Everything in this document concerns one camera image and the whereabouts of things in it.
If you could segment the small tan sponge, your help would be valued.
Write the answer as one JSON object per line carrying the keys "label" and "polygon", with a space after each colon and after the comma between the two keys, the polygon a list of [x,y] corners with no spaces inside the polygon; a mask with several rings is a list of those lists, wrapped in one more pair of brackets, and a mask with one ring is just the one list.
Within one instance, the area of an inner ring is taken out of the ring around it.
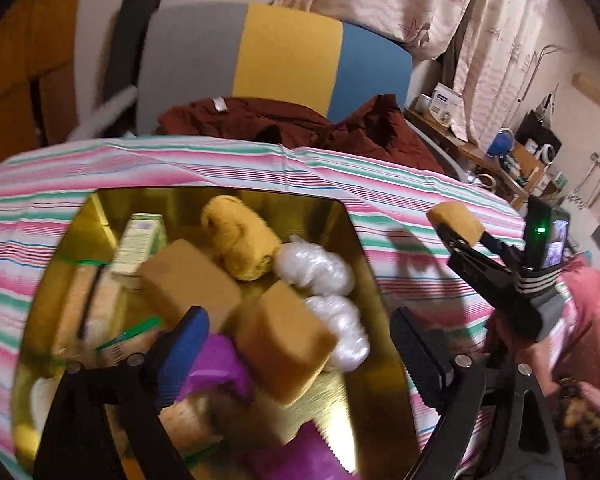
{"label": "small tan sponge", "polygon": [[426,213],[438,237],[448,244],[449,240],[464,240],[469,247],[478,243],[486,228],[469,209],[460,202],[442,202]]}

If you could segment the cracker pack green wrapper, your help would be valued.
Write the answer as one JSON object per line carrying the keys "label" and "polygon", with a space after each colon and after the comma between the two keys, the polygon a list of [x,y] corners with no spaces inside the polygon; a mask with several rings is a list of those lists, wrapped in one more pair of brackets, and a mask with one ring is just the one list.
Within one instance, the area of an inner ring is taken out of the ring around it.
{"label": "cracker pack green wrapper", "polygon": [[79,352],[85,336],[88,309],[100,274],[105,269],[103,263],[94,262],[81,263],[76,268],[62,304],[52,344],[54,360],[65,361]]}

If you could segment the purple packet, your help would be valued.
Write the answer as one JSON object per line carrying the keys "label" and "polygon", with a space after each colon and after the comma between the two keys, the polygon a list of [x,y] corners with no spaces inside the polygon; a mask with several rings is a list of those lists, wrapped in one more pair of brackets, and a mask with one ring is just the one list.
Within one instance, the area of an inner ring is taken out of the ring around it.
{"label": "purple packet", "polygon": [[315,422],[305,422],[286,444],[250,453],[246,468],[255,479],[356,479],[343,467]]}
{"label": "purple packet", "polygon": [[176,400],[215,388],[225,389],[245,402],[251,401],[254,393],[249,370],[233,341],[220,334],[208,336]]}

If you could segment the large tan sponge block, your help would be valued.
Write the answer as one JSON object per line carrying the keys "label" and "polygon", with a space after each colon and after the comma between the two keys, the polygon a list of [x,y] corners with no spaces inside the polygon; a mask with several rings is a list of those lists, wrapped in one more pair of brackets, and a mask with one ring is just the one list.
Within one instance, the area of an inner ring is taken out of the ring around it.
{"label": "large tan sponge block", "polygon": [[176,240],[138,268],[151,307],[169,326],[175,326],[190,307],[207,311],[211,333],[242,303],[238,284],[207,255],[187,240]]}

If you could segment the tall tan sponge block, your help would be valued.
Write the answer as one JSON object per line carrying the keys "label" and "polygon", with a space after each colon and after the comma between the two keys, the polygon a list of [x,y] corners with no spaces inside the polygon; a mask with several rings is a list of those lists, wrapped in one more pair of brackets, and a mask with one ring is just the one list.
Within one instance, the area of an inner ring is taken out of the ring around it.
{"label": "tall tan sponge block", "polygon": [[283,406],[294,404],[311,387],[338,342],[282,281],[245,310],[233,339],[254,382]]}

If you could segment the gold metal tray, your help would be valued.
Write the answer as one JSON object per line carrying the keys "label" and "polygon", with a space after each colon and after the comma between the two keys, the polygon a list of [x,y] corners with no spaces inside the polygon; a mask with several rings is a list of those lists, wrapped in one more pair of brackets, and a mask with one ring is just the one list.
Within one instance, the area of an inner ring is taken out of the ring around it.
{"label": "gold metal tray", "polygon": [[[38,378],[57,373],[52,345],[68,291],[81,262],[107,262],[133,214],[160,214],[169,240],[188,240],[210,250],[200,226],[202,207],[218,190],[185,188],[110,188],[87,197],[46,266],[24,329],[12,387],[12,434],[18,462],[34,461],[31,391]],[[238,197],[268,222],[281,238],[298,235],[336,252],[355,275],[352,299],[370,338],[370,356],[354,372],[324,372],[289,408],[259,394],[251,408],[215,396],[213,414],[225,437],[224,450],[212,455],[212,479],[240,479],[240,452],[259,444],[288,441],[304,422],[315,422],[343,466],[363,479],[400,479],[419,452],[410,393],[402,361],[389,335],[388,316],[361,244],[361,229],[341,200],[284,192],[241,190]]]}

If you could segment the yellow knitted sock roll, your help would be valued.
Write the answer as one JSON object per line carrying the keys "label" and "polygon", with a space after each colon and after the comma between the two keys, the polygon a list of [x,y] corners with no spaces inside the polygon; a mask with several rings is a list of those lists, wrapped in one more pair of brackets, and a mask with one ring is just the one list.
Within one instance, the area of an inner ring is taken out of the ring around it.
{"label": "yellow knitted sock roll", "polygon": [[213,197],[202,208],[200,222],[216,258],[232,278],[253,282],[272,271],[274,256],[282,241],[239,198]]}

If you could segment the small green carton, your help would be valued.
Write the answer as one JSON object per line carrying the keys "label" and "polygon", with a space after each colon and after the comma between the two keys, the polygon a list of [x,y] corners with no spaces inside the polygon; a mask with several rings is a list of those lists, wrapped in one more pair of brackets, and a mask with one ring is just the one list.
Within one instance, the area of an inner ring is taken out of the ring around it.
{"label": "small green carton", "polygon": [[122,286],[140,289],[140,266],[166,247],[166,227],[161,214],[132,214],[125,226],[109,271]]}

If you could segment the wooden side table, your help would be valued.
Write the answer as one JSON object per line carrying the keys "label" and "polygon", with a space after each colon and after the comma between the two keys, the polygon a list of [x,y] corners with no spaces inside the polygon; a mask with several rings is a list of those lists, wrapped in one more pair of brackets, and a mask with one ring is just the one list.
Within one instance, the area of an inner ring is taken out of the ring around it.
{"label": "wooden side table", "polygon": [[516,210],[522,211],[527,205],[530,192],[523,186],[520,186],[501,167],[500,162],[496,158],[489,157],[474,144],[457,139],[449,130],[445,130],[445,128],[442,128],[432,119],[416,112],[416,110],[407,108],[404,110],[404,116],[413,129],[421,131],[461,167],[469,168],[471,171],[484,172],[494,177],[496,180],[496,194],[506,198]]}

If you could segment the pink plush item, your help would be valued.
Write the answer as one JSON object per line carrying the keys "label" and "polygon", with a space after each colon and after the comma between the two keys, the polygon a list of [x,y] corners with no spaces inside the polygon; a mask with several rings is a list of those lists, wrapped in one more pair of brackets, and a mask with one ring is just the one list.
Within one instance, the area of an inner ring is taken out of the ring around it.
{"label": "pink plush item", "polygon": [[600,404],[600,270],[593,268],[585,256],[570,259],[562,271],[562,281],[570,292],[573,320],[566,327],[540,342],[529,342],[513,335],[501,313],[494,311],[486,327],[484,348],[493,350],[500,341],[506,343],[516,361],[531,366],[541,390],[556,399],[559,386],[568,378],[584,382]]}

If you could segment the dark red garment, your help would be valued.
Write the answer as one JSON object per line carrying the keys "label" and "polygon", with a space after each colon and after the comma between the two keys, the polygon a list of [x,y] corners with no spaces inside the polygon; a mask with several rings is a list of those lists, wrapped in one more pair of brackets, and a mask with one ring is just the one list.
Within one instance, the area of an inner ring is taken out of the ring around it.
{"label": "dark red garment", "polygon": [[225,98],[223,104],[224,110],[212,99],[174,106],[159,116],[158,131],[319,148],[445,173],[424,140],[407,125],[393,94],[374,96],[340,122],[283,101]]}

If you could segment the white blue product box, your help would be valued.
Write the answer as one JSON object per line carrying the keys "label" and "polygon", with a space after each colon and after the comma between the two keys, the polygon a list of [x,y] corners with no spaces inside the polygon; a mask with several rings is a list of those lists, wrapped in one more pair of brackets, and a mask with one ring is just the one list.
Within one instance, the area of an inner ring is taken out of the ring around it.
{"label": "white blue product box", "polygon": [[428,112],[439,125],[449,128],[462,104],[463,98],[459,93],[438,82],[432,92]]}

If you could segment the pink patterned curtain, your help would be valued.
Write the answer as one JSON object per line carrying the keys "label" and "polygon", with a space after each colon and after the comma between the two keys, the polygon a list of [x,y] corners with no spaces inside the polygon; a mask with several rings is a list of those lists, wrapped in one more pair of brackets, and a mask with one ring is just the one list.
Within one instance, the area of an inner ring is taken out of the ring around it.
{"label": "pink patterned curtain", "polygon": [[530,70],[548,0],[472,0],[453,90],[463,107],[453,131],[487,150]]}

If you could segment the striped pink green bedspread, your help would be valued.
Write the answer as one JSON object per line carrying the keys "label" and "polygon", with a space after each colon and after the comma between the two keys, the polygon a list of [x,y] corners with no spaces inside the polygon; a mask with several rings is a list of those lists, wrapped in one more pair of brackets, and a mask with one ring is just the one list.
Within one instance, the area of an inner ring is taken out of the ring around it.
{"label": "striped pink green bedspread", "polygon": [[33,296],[46,264],[86,200],[101,188],[216,185],[340,200],[382,291],[442,327],[450,343],[483,345],[488,304],[445,264],[427,210],[467,205],[488,230],[519,244],[524,222],[494,195],[432,171],[317,148],[203,136],[91,140],[12,156],[0,163],[0,461],[24,470],[12,440],[12,385]]}

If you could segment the grey yellow blue headboard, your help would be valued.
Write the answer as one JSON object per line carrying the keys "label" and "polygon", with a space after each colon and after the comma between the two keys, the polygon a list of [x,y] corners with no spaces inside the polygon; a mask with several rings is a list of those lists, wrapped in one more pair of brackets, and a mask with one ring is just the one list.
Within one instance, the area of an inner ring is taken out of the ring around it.
{"label": "grey yellow blue headboard", "polygon": [[136,130],[149,136],[171,107],[259,98],[309,107],[341,122],[378,94],[405,105],[411,55],[358,25],[263,3],[160,9],[148,24]]}

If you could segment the black rolled mat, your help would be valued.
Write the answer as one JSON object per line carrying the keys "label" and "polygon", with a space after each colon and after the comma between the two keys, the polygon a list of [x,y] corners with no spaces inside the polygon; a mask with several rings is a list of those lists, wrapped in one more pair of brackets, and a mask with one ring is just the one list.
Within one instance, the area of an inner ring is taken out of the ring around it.
{"label": "black rolled mat", "polygon": [[114,22],[102,84],[104,101],[137,85],[148,24],[159,6],[160,0],[122,0]]}

